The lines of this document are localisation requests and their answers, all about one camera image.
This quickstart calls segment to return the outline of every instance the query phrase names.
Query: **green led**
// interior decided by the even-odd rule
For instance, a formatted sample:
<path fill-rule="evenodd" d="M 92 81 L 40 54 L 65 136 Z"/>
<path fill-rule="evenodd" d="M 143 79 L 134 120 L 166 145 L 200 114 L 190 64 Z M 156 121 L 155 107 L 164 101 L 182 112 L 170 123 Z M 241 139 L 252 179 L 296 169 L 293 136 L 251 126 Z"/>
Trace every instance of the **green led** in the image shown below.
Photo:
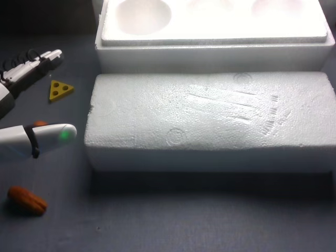
<path fill-rule="evenodd" d="M 63 131 L 60 135 L 59 138 L 63 141 L 68 140 L 70 137 L 70 133 L 68 131 Z"/>

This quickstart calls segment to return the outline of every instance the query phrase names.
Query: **white foam container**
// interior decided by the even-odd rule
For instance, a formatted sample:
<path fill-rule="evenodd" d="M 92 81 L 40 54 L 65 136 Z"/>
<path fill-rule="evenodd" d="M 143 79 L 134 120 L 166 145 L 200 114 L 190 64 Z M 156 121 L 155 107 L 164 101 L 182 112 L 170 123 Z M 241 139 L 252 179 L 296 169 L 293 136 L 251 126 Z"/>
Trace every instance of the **white foam container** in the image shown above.
<path fill-rule="evenodd" d="M 257 8 L 251 0 L 210 1 L 216 8 L 157 1 L 104 2 L 96 37 L 103 73 L 316 71 L 334 46 L 317 0 Z"/>
<path fill-rule="evenodd" d="M 85 146 L 97 171 L 331 172 L 336 96 L 321 72 L 96 79 Z"/>

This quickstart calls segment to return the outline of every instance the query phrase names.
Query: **hole in yellow triangle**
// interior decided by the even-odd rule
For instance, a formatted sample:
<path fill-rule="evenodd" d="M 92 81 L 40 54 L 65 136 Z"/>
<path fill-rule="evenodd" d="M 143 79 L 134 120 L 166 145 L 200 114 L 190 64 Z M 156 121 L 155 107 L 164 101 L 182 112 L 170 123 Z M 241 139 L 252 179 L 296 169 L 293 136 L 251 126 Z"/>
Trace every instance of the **hole in yellow triangle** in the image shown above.
<path fill-rule="evenodd" d="M 75 88 L 71 85 L 59 82 L 57 80 L 51 81 L 50 96 L 51 102 L 58 101 L 59 99 L 71 94 Z"/>

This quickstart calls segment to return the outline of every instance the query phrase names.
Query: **circular indentation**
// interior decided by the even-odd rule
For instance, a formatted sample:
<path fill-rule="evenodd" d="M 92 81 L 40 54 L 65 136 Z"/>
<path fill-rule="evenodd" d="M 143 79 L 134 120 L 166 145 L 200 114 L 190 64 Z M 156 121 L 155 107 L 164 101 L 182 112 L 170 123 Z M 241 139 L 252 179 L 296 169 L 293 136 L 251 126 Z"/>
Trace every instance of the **circular indentation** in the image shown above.
<path fill-rule="evenodd" d="M 166 141 L 170 146 L 178 145 L 185 141 L 185 133 L 180 129 L 172 129 L 167 133 Z"/>
<path fill-rule="evenodd" d="M 242 72 L 242 73 L 237 73 L 235 76 L 234 76 L 234 80 L 236 83 L 238 84 L 249 84 L 251 81 L 252 81 L 252 76 L 245 73 L 245 72 Z"/>
<path fill-rule="evenodd" d="M 164 28 L 172 12 L 162 0 L 126 0 L 118 6 L 116 17 L 124 33 L 147 35 Z"/>

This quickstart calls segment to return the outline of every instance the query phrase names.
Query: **dark gray table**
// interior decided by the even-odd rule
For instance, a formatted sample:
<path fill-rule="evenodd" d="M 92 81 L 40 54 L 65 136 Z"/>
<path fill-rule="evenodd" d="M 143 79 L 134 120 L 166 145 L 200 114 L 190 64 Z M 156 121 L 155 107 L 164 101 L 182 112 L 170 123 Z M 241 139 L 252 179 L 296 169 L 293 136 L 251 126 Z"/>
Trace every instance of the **dark gray table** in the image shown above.
<path fill-rule="evenodd" d="M 64 63 L 17 99 L 0 128 L 67 122 L 78 137 L 37 160 L 0 165 L 0 251 L 336 251 L 331 177 L 299 174 L 94 174 L 83 136 L 99 63 L 94 36 L 2 38 L 0 58 L 61 49 Z M 336 85 L 336 54 L 324 68 Z M 51 80 L 75 87 L 48 103 Z M 11 211 L 10 186 L 49 203 L 43 217 Z"/>

